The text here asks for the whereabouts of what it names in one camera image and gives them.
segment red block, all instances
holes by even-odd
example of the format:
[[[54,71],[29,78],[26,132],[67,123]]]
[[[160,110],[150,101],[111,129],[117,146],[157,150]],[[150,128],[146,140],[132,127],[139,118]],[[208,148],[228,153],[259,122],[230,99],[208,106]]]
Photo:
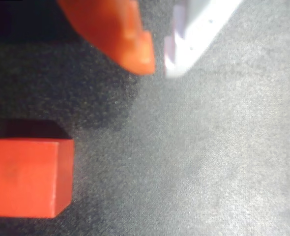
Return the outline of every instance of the red block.
[[[0,216],[57,216],[71,203],[73,159],[71,139],[0,139]]]

